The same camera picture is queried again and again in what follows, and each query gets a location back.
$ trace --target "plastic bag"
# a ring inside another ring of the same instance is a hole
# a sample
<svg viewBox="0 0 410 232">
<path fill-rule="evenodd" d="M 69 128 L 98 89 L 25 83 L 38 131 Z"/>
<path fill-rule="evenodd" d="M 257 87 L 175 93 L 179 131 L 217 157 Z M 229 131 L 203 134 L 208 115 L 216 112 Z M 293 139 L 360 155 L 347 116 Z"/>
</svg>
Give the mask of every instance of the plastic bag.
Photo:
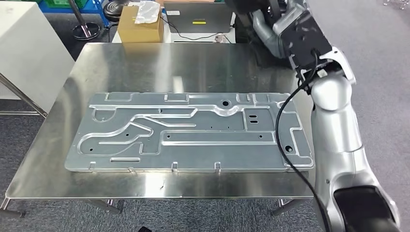
<svg viewBox="0 0 410 232">
<path fill-rule="evenodd" d="M 155 23 L 158 20 L 160 7 L 160 4 L 154 1 L 140 1 L 135 23 Z"/>
</svg>

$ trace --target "black stool base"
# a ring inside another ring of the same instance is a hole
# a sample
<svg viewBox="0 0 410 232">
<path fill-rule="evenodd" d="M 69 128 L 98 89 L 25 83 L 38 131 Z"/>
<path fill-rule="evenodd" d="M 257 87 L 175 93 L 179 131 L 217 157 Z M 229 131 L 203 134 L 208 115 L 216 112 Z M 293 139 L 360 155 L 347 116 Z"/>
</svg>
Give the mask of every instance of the black stool base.
<svg viewBox="0 0 410 232">
<path fill-rule="evenodd" d="M 98 26 L 98 24 L 96 23 L 86 23 L 87 29 L 90 32 L 90 35 L 87 36 L 81 25 L 76 26 L 73 29 L 73 36 L 74 38 L 76 38 L 77 40 L 91 40 L 94 39 L 95 37 L 97 37 L 100 34 L 100 26 Z"/>
</svg>

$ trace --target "metal pole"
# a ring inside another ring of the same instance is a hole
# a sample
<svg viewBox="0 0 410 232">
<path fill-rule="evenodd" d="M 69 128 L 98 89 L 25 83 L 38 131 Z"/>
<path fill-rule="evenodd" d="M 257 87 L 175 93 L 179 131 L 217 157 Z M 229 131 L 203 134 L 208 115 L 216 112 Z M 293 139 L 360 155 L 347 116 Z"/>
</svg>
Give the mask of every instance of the metal pole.
<svg viewBox="0 0 410 232">
<path fill-rule="evenodd" d="M 282 213 L 286 213 L 287 211 L 294 209 L 301 204 L 305 203 L 307 200 L 306 199 L 294 199 L 291 200 L 287 203 L 284 203 L 282 199 L 279 200 L 279 208 L 275 209 L 273 211 L 274 216 L 279 216 Z"/>
<path fill-rule="evenodd" d="M 0 216 L 6 216 L 6 217 L 11 217 L 11 218 L 21 218 L 24 216 L 24 213 L 18 212 L 18 211 L 12 211 L 12 210 L 7 210 L 7 207 L 9 206 L 10 199 L 5 198 L 3 203 L 0 206 Z"/>
<path fill-rule="evenodd" d="M 11 81 L 9 81 L 3 74 L 0 73 L 0 83 L 5 85 L 10 91 L 18 96 L 25 103 L 29 104 L 35 111 L 37 111 L 44 118 L 47 117 L 47 113 L 39 107 L 31 98 L 24 94 L 19 88 L 17 88 Z"/>
<path fill-rule="evenodd" d="M 0 111 L 0 115 L 17 115 L 17 116 L 38 116 L 35 111 Z"/>
<path fill-rule="evenodd" d="M 70 3 L 71 9 L 73 10 L 73 13 L 74 13 L 75 17 L 77 18 L 78 22 L 80 23 L 81 29 L 83 30 L 84 34 L 86 35 L 86 37 L 91 37 L 91 33 L 89 32 L 89 30 L 87 28 L 86 22 L 85 22 L 83 16 L 81 15 L 77 4 L 75 3 L 74 0 L 68 0 L 68 2 Z"/>
<path fill-rule="evenodd" d="M 102 209 L 102 210 L 108 210 L 108 211 L 110 211 L 110 213 L 113 213 L 113 214 L 119 214 L 119 213 L 121 213 L 121 211 L 118 209 L 118 208 L 116 208 L 116 207 L 114 207 L 114 206 L 112 206 L 112 205 L 109 205 L 109 204 L 107 204 L 105 201 L 103 201 L 103 200 L 84 200 L 85 202 L 87 202 L 88 204 L 91 204 L 91 205 L 93 205 L 93 206 L 96 206 L 96 207 L 98 207 L 98 208 L 100 208 L 100 209 Z"/>
</svg>

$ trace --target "black cable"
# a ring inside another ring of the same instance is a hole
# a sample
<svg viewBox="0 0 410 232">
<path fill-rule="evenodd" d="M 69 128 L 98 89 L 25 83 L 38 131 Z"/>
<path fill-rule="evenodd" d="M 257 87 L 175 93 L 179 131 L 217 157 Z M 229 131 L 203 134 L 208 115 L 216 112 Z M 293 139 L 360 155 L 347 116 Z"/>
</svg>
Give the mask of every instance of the black cable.
<svg viewBox="0 0 410 232">
<path fill-rule="evenodd" d="M 108 42 L 110 43 L 111 41 L 110 41 L 110 29 L 112 28 L 112 27 L 116 27 L 116 26 L 118 26 L 118 23 L 113 23 L 113 24 L 110 24 L 109 26 L 107 26 L 105 29 L 108 31 Z"/>
<path fill-rule="evenodd" d="M 318 55 L 314 51 L 313 51 L 313 53 L 314 53 L 313 55 L 315 57 L 315 67 L 312 69 L 309 77 L 307 79 L 305 79 L 305 81 L 292 94 L 290 94 L 290 96 L 285 100 L 285 102 L 282 104 L 281 108 L 278 111 L 278 115 L 276 116 L 276 121 L 275 121 L 275 139 L 276 139 L 276 142 L 278 144 L 279 151 L 280 151 L 281 155 L 283 156 L 283 158 L 285 159 L 285 161 L 292 167 L 294 172 L 303 180 L 303 182 L 306 183 L 306 185 L 312 191 L 313 197 L 315 198 L 315 200 L 316 200 L 316 202 L 318 203 L 318 206 L 319 206 L 319 210 L 320 210 L 320 213 L 321 213 L 321 216 L 322 216 L 322 219 L 323 219 L 325 231 L 330 232 L 330 226 L 329 226 L 329 223 L 327 221 L 327 216 L 326 216 L 324 206 L 322 205 L 322 202 L 319 200 L 319 197 L 318 197 L 318 195 L 315 191 L 315 188 L 310 184 L 310 182 L 306 179 L 306 177 L 292 164 L 292 162 L 286 156 L 285 152 L 283 151 L 282 145 L 280 144 L 280 139 L 279 139 L 279 119 L 280 119 L 280 116 L 282 115 L 283 110 L 285 109 L 286 105 L 291 101 L 291 99 L 301 89 L 304 89 L 305 87 L 308 86 L 308 84 L 312 81 L 313 76 L 316 73 L 316 69 L 317 69 L 317 66 L 318 66 Z"/>
<path fill-rule="evenodd" d="M 210 35 L 210 36 L 199 37 L 199 38 L 196 38 L 196 39 L 188 38 L 188 37 L 182 36 L 181 33 L 179 33 L 178 29 L 177 29 L 174 25 L 172 25 L 171 23 L 169 23 L 168 21 L 166 21 L 162 16 L 160 16 L 160 17 L 161 17 L 162 20 L 164 20 L 165 23 L 167 23 L 169 26 L 173 27 L 173 28 L 176 30 L 176 32 L 178 33 L 178 35 L 179 35 L 181 38 L 184 38 L 184 39 L 194 40 L 194 41 L 195 41 L 195 40 L 200 40 L 200 39 L 211 38 L 212 36 L 216 36 L 216 35 L 218 35 L 218 34 L 223 34 L 222 32 L 217 32 L 217 33 L 212 34 L 212 35 Z"/>
<path fill-rule="evenodd" d="M 232 42 L 228 39 L 228 37 L 224 34 L 223 35 L 224 37 L 225 37 L 225 39 L 230 43 L 230 44 L 232 44 Z"/>
</svg>

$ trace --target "cardboard box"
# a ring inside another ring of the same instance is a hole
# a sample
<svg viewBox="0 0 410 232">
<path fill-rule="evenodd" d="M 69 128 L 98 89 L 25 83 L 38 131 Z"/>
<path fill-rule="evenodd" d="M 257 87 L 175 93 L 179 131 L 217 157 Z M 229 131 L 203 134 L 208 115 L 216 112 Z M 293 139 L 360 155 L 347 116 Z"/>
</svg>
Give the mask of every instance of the cardboard box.
<svg viewBox="0 0 410 232">
<path fill-rule="evenodd" d="M 123 43 L 161 43 L 164 24 L 160 18 L 155 23 L 135 24 L 138 6 L 124 6 L 118 24 L 118 34 Z"/>
</svg>

